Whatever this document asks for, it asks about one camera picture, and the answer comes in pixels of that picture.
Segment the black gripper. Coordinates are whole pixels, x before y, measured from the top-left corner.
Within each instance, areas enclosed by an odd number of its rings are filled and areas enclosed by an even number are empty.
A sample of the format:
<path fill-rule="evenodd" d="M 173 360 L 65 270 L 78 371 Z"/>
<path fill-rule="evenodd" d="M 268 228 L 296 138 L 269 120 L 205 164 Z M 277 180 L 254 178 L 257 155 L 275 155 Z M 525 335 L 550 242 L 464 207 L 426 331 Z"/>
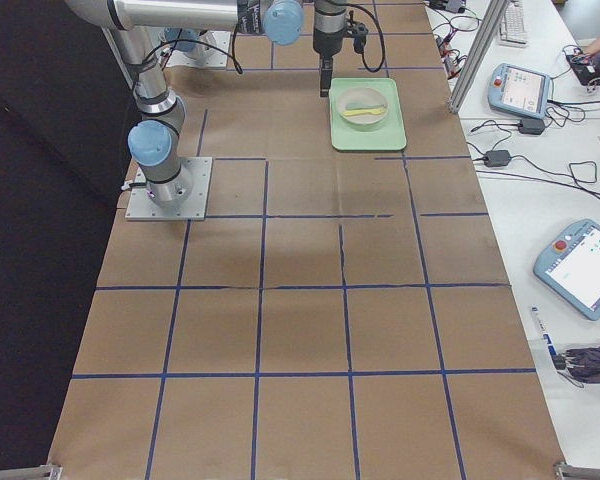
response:
<path fill-rule="evenodd" d="M 318 54 L 337 54 L 344 38 L 344 2 L 314 1 L 313 48 Z M 319 58 L 319 95 L 329 95 L 332 81 L 332 58 Z"/>

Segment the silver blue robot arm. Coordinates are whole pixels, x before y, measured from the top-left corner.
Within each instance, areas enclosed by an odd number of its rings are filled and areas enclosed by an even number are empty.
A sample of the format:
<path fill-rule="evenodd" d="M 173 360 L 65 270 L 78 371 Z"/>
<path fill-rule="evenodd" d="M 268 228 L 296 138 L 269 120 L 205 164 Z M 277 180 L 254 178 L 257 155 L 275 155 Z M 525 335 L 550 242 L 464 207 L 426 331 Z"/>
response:
<path fill-rule="evenodd" d="M 231 31 L 243 36 L 249 56 L 271 44 L 286 9 L 298 1 L 71 1 L 70 10 L 108 31 L 127 73 L 136 81 L 136 103 L 146 120 L 175 129 L 189 124 L 194 106 L 211 114 L 212 130 L 199 138 L 205 151 L 218 146 L 210 183 L 214 215 L 253 214 L 267 199 L 281 214 L 323 213 L 337 196 L 337 162 L 327 144 L 327 110 L 308 93 L 306 71 L 208 71 L 157 65 L 149 30 L 178 27 Z"/>
<path fill-rule="evenodd" d="M 207 30 L 182 28 L 164 28 L 160 34 L 163 42 L 168 45 L 169 55 L 180 52 L 195 63 L 204 63 L 214 52 L 217 42 L 212 33 Z"/>

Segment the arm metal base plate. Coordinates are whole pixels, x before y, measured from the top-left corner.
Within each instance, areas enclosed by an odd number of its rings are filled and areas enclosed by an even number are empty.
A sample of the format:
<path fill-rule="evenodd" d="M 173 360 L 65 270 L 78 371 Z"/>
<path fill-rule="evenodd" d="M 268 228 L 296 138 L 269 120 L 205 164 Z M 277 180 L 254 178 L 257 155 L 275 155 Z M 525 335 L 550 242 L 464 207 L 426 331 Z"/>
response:
<path fill-rule="evenodd" d="M 213 159 L 179 157 L 179 175 L 168 183 L 149 182 L 140 167 L 129 186 L 125 218 L 129 221 L 204 221 Z"/>
<path fill-rule="evenodd" d="M 222 69 L 227 66 L 230 34 L 223 31 L 165 28 L 162 41 L 177 40 L 167 47 L 167 67 Z"/>

